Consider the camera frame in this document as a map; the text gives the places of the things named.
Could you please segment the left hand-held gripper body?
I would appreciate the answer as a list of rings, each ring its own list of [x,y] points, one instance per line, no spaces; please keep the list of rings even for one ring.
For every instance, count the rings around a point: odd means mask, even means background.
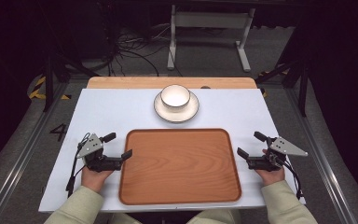
[[[103,144],[101,137],[96,133],[87,133],[78,144],[76,158],[82,159],[91,171],[120,171],[123,160],[105,156]]]

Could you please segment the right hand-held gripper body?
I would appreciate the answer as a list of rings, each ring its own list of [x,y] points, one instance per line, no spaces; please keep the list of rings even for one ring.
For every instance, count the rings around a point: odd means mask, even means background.
[[[281,136],[271,138],[268,136],[267,152],[261,157],[249,157],[246,161],[249,169],[277,171],[281,169],[287,155],[307,157],[308,153],[295,146]]]

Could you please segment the person's right hand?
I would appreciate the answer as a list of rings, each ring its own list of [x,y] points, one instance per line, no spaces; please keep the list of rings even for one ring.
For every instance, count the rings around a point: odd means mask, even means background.
[[[261,177],[265,186],[283,181],[285,179],[285,172],[283,168],[270,172],[266,170],[256,170],[256,173]]]

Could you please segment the person's left hand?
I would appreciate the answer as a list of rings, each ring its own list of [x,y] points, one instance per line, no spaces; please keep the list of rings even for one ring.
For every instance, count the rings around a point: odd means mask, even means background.
[[[113,173],[113,171],[91,171],[87,166],[82,169],[81,185],[99,193],[104,185],[105,180]]]

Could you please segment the white table mat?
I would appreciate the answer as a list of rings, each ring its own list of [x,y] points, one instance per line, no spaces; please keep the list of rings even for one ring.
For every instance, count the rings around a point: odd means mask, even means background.
[[[259,156],[266,143],[254,138],[254,131],[266,136],[278,136],[265,100],[258,89],[192,89],[199,99],[197,115],[183,123],[171,123],[158,116],[153,103],[160,89],[84,89],[63,140],[60,153],[39,205],[39,212],[53,212],[67,199],[65,191],[76,153],[77,144],[86,133],[107,135],[117,133],[117,139],[104,145],[109,156],[120,156],[128,132],[146,128],[222,128],[230,136],[237,164],[241,197],[234,202],[126,205],[118,197],[122,172],[114,172],[102,195],[102,212],[149,212],[203,210],[212,208],[256,208],[265,206],[260,177],[247,168],[237,155],[241,147],[252,156]]]

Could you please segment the wooden tray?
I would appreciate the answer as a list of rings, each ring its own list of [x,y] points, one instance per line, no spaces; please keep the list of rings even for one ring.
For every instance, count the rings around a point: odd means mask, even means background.
[[[150,129],[127,134],[119,199],[126,205],[231,203],[241,183],[223,129]]]

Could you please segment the white plate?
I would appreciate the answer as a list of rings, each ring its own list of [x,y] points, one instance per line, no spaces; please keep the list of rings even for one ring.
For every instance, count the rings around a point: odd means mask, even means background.
[[[200,107],[197,96],[191,92],[189,102],[184,108],[179,110],[169,109],[161,99],[159,93],[154,100],[154,109],[156,113],[162,118],[170,122],[184,122],[192,119],[198,112]]]

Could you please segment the black tripod stand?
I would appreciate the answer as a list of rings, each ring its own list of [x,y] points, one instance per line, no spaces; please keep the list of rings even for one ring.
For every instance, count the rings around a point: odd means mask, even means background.
[[[98,74],[89,70],[81,63],[65,57],[62,53],[59,53],[56,49],[49,49],[47,58],[45,60],[44,76],[46,78],[46,102],[44,111],[48,112],[56,97],[54,96],[53,76],[56,76],[60,82],[68,82],[70,75],[65,67],[67,64],[74,67],[77,71],[88,77],[97,77]]]
[[[256,84],[261,84],[277,75],[286,72],[285,78],[282,80],[282,85],[285,88],[292,89],[297,82],[299,82],[299,94],[297,100],[297,106],[300,114],[306,117],[306,97],[309,79],[309,67],[308,62],[293,61],[290,63],[284,63],[278,65],[275,69],[269,72],[262,72],[256,79]]]

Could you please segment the white bowl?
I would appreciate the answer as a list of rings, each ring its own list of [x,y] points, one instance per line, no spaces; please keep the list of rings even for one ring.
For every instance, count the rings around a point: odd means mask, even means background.
[[[186,87],[174,84],[165,87],[160,93],[160,98],[167,107],[181,108],[188,104],[190,92]]]

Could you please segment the aluminium floor rail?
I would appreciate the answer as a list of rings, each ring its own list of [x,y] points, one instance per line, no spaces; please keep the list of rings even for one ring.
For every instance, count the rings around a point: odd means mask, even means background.
[[[66,88],[67,83],[56,85],[52,94],[53,101],[46,112],[43,111],[44,103],[33,101],[18,128],[0,152],[0,215],[17,187]]]
[[[296,93],[292,89],[285,89],[285,92],[291,107],[296,111],[296,117],[299,120],[301,128],[305,132],[305,135],[310,142],[310,149],[313,153],[313,159],[316,163],[320,175],[322,176],[322,180],[331,198],[331,201],[335,206],[340,221],[343,224],[358,224],[355,215],[352,212],[350,205],[337,182],[337,178],[324,155],[323,149],[316,141],[314,132],[310,127],[308,119],[303,117],[300,110],[298,109]]]

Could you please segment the white metal stand frame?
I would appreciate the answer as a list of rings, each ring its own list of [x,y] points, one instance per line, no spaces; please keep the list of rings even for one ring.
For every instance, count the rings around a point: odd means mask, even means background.
[[[175,68],[176,55],[176,28],[219,28],[219,29],[242,29],[241,40],[236,41],[236,49],[240,57],[244,72],[250,72],[251,66],[247,58],[244,46],[251,29],[255,16],[255,9],[250,8],[246,13],[218,13],[218,12],[189,12],[178,11],[176,5],[172,5],[171,12],[171,40],[167,68]]]

